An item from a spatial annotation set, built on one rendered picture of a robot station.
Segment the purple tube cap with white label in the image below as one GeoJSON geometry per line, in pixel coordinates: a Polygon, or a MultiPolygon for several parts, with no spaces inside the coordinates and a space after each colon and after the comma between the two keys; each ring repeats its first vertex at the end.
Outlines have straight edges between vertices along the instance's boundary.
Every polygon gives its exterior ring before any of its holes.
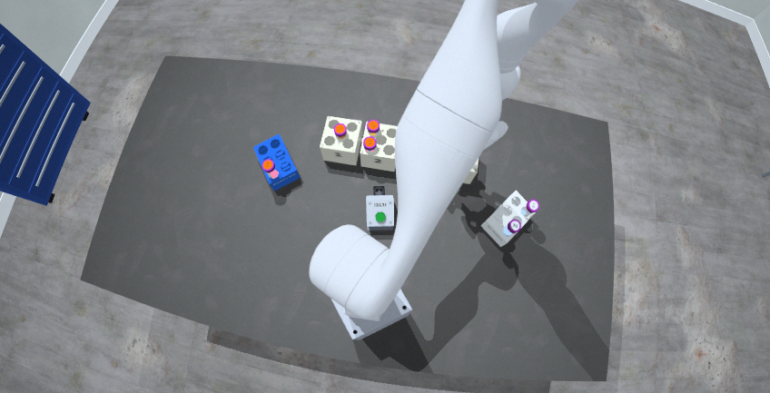
{"type": "Polygon", "coordinates": [[[517,233],[521,229],[521,223],[518,220],[512,220],[502,229],[505,236],[509,237],[513,233],[517,233]]]}

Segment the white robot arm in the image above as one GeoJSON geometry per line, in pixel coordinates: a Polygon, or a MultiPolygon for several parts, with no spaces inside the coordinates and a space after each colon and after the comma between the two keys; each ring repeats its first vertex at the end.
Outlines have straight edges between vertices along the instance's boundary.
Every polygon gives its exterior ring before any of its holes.
{"type": "Polygon", "coordinates": [[[499,118],[518,86],[519,64],[578,2],[531,1],[498,18],[499,0],[461,7],[396,130],[398,217],[390,248],[344,225],[313,253],[312,284],[348,317],[380,321],[482,151],[508,130],[499,118]]]}

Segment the blue tube rack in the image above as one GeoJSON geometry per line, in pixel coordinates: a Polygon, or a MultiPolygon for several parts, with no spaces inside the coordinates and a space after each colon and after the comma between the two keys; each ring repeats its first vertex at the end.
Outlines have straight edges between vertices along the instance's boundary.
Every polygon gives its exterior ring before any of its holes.
{"type": "Polygon", "coordinates": [[[269,175],[264,172],[274,191],[300,178],[280,134],[273,136],[269,140],[262,142],[253,148],[261,165],[266,159],[271,159],[275,163],[279,172],[276,178],[270,178],[269,175]]]}

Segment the white tube rack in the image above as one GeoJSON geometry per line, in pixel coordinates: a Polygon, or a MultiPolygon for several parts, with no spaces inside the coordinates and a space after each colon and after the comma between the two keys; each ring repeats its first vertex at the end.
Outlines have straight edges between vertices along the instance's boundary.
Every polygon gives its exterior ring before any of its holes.
{"type": "Polygon", "coordinates": [[[527,202],[525,199],[517,191],[514,191],[503,202],[503,204],[497,210],[495,210],[495,212],[481,225],[481,227],[500,247],[502,247],[516,235],[516,233],[514,233],[507,237],[503,234],[502,229],[512,220],[520,221],[522,228],[534,215],[535,212],[530,214],[528,217],[524,217],[521,214],[521,209],[526,204],[527,202]]]}

